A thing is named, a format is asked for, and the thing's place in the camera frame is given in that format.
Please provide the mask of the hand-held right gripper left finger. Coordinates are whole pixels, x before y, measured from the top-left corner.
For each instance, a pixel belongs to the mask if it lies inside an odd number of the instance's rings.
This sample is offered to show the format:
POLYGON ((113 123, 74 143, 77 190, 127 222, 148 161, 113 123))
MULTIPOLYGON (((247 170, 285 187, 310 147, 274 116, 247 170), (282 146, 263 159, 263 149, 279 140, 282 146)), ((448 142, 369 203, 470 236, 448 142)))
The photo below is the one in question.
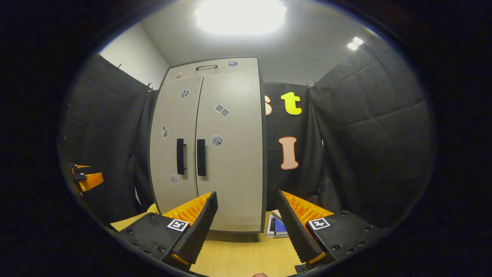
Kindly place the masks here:
POLYGON ((213 191, 163 215, 147 212, 118 235, 147 256, 188 272, 197 261, 217 210, 213 191))

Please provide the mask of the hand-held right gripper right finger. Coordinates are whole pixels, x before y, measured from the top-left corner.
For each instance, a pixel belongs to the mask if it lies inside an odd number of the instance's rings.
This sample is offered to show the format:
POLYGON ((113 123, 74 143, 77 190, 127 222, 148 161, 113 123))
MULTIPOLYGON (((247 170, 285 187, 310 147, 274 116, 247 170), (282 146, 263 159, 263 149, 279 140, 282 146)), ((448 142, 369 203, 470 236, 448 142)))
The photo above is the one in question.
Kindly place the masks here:
POLYGON ((380 228, 343 210, 329 212, 285 191, 278 191, 278 211, 301 264, 297 272, 333 263, 366 248, 380 228))

